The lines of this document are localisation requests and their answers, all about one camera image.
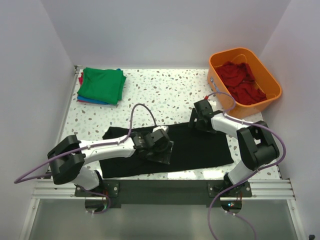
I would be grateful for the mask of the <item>black t-shirt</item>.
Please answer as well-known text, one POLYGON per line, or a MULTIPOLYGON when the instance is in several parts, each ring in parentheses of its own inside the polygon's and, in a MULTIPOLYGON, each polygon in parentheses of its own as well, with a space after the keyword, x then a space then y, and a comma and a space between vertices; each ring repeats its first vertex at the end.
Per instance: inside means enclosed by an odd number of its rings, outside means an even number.
POLYGON ((174 142, 170 164, 145 161, 136 155, 101 160, 103 178, 214 168, 234 162, 224 133, 197 130, 185 122, 169 125, 168 136, 174 142))

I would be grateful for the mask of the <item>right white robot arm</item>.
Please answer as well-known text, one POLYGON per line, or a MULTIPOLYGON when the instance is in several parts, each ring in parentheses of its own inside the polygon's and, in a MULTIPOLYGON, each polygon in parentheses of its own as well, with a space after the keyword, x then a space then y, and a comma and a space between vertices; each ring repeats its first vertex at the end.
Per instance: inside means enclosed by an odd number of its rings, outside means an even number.
POLYGON ((215 189, 230 197, 241 190, 239 182, 246 180, 254 171, 280 155, 272 133, 268 131, 268 125, 264 121, 245 123, 221 110, 214 111, 206 99, 194 103, 188 125, 199 131, 224 133, 237 139, 240 162, 224 175, 221 188, 215 189))

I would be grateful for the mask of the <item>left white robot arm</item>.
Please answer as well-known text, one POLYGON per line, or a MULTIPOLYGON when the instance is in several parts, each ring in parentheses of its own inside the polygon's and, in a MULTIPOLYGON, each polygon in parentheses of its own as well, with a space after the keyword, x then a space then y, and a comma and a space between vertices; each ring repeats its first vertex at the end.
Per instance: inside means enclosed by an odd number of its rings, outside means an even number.
POLYGON ((137 155, 144 161, 168 165, 174 142, 168 128, 156 127, 152 132, 128 132, 127 135, 106 140, 79 140, 69 135, 48 154, 55 185, 73 183, 92 196, 104 192, 100 173, 86 165, 102 160, 129 158, 137 155))

